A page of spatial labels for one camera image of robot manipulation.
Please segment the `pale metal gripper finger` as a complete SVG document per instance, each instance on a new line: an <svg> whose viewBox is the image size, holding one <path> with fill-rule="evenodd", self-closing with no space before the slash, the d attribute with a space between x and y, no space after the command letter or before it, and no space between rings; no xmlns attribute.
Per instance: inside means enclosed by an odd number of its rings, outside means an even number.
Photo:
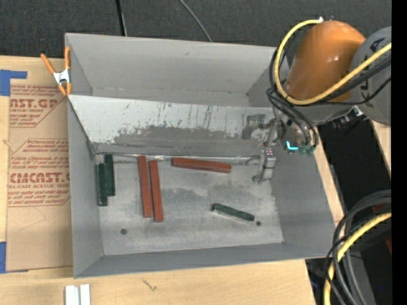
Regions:
<svg viewBox="0 0 407 305"><path fill-rule="evenodd" d="M272 150L263 150L259 157L258 172L252 177L252 181L255 184L260 184L264 181L270 180L275 168L275 161L276 157Z"/></svg>
<svg viewBox="0 0 407 305"><path fill-rule="evenodd" d="M254 130L263 129L265 126L265 115L255 114L246 117L246 124L242 131L242 138L249 140Z"/></svg>

